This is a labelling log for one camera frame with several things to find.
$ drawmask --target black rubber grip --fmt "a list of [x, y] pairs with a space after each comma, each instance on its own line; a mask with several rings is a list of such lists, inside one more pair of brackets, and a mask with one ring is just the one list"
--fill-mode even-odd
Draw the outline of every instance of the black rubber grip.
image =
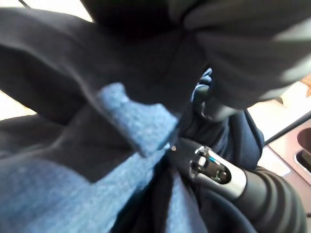
[[306, 213], [296, 191], [264, 168], [245, 171], [247, 184], [234, 204], [259, 233], [306, 233]]

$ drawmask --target cup holder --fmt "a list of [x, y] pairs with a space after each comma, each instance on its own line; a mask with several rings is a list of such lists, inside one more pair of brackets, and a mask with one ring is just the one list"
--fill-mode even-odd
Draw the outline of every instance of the cup holder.
[[303, 150], [296, 155], [297, 162], [311, 173], [311, 128], [300, 131], [297, 140], [303, 148]]

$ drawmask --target dark fabric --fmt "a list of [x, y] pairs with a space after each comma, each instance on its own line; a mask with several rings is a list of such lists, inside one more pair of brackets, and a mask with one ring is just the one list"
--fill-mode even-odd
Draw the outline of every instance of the dark fabric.
[[189, 106], [207, 65], [193, 33], [128, 40], [64, 14], [0, 9], [0, 35], [0, 89], [40, 115], [0, 123], [1, 232], [234, 228], [162, 159], [180, 118], [181, 136], [238, 166], [261, 155], [247, 112], [210, 124]]
[[213, 94], [232, 108], [278, 97], [311, 72], [310, 1], [82, 2], [97, 22], [123, 36], [140, 38], [142, 28], [166, 32], [172, 20], [182, 24], [213, 67]]

